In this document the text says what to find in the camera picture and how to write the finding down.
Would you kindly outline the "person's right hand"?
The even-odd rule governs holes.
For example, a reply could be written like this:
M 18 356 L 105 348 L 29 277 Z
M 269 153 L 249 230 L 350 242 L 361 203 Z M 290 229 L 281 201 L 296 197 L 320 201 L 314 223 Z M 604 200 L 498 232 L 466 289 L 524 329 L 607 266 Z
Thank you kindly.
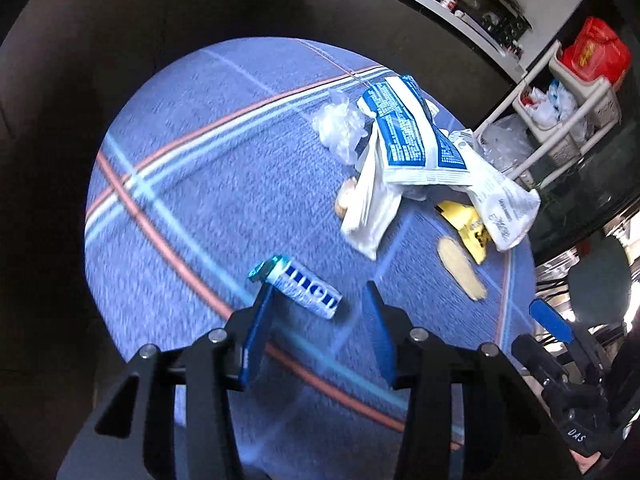
M 574 461 L 576 462 L 578 469 L 581 474 L 586 474 L 590 471 L 591 468 L 600 460 L 601 453 L 597 452 L 590 456 L 582 456 L 577 452 L 570 451 L 572 456 L 574 457 Z

